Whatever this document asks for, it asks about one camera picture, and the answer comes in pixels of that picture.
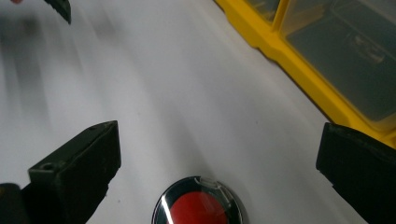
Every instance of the black plastic piece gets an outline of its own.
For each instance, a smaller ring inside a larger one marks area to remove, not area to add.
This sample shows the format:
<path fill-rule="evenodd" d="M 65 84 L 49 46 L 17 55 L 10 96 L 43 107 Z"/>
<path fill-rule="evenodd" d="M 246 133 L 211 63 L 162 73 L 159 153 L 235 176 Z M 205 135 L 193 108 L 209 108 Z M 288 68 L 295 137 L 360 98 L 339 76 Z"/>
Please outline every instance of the black plastic piece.
<path fill-rule="evenodd" d="M 50 4 L 69 24 L 72 22 L 71 7 L 68 0 L 45 0 Z"/>
<path fill-rule="evenodd" d="M 29 223 L 21 189 L 16 184 L 0 184 L 0 223 Z"/>
<path fill-rule="evenodd" d="M 369 223 L 396 223 L 396 150 L 356 130 L 326 123 L 317 169 Z"/>
<path fill-rule="evenodd" d="M 118 123 L 86 129 L 29 169 L 22 191 L 33 223 L 85 223 L 120 168 Z"/>

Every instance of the round button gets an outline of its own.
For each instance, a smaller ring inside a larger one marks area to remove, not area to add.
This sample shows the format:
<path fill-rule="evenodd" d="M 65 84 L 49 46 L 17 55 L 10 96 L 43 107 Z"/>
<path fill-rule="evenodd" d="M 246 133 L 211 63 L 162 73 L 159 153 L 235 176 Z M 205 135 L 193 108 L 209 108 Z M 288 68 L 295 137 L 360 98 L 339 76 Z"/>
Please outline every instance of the round button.
<path fill-rule="evenodd" d="M 177 181 L 161 196 L 152 224 L 242 224 L 239 206 L 220 182 L 192 176 Z"/>

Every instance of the red circle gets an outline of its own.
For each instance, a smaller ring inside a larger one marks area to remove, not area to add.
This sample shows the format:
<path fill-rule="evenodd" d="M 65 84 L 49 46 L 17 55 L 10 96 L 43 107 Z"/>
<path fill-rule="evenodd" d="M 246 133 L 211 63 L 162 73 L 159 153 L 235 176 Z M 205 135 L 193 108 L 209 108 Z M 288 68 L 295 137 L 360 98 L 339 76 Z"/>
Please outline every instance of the red circle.
<path fill-rule="evenodd" d="M 11 0 L 11 2 L 15 3 L 15 4 L 19 4 L 21 3 L 22 0 Z"/>
<path fill-rule="evenodd" d="M 174 224 L 227 224 L 221 204 L 212 195 L 200 191 L 178 198 L 170 213 Z"/>

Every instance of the white plastic surface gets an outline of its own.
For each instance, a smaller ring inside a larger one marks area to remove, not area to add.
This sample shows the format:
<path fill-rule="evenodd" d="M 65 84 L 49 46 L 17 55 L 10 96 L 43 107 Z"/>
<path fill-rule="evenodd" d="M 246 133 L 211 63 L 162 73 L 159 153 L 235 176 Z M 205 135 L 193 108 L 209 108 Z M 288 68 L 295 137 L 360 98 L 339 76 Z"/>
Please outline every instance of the white plastic surface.
<path fill-rule="evenodd" d="M 122 166 L 89 223 L 150 223 L 191 175 L 240 198 L 247 223 L 363 223 L 315 168 L 326 119 L 213 1 L 0 1 L 0 182 L 116 119 Z"/>

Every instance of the yellow bin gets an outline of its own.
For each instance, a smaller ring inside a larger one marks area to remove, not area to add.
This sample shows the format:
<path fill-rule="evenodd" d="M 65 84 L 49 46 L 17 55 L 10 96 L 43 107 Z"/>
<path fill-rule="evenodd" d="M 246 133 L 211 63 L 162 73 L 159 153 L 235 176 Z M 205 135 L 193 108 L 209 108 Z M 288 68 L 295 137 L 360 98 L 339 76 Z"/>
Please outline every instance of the yellow bin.
<path fill-rule="evenodd" d="M 396 148 L 396 1 L 216 2 L 333 122 Z"/>

